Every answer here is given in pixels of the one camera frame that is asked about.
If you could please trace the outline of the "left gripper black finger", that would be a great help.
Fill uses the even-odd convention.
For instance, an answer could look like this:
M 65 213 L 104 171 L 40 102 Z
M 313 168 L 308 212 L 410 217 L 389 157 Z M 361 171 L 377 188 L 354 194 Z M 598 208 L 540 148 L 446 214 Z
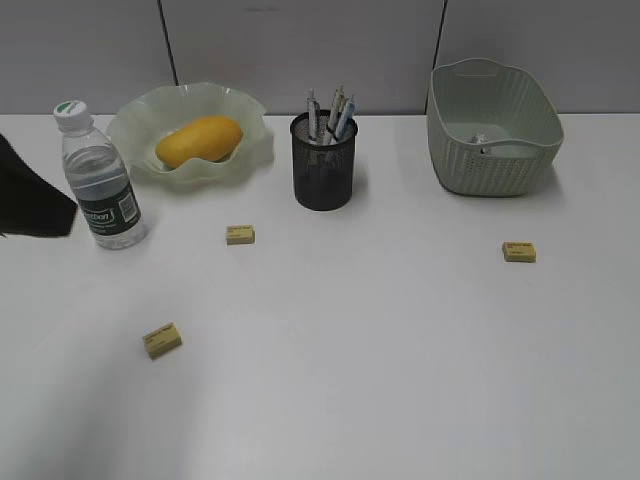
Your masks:
M 1 235 L 42 238 L 71 233 L 77 204 L 36 174 L 1 136 Z

